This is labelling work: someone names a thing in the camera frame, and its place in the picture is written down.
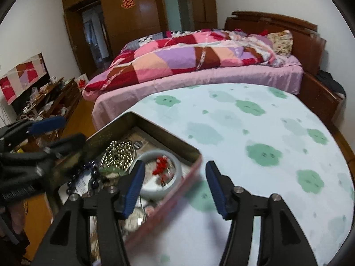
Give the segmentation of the left hand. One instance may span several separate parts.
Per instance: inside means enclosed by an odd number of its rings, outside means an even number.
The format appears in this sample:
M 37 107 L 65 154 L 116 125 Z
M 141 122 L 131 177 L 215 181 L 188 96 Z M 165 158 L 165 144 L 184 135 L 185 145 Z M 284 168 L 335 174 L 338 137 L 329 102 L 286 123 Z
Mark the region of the left hand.
M 1 214 L 6 210 L 10 212 L 12 218 L 12 229 L 19 235 L 25 227 L 26 201 L 18 202 L 10 207 L 1 207 Z

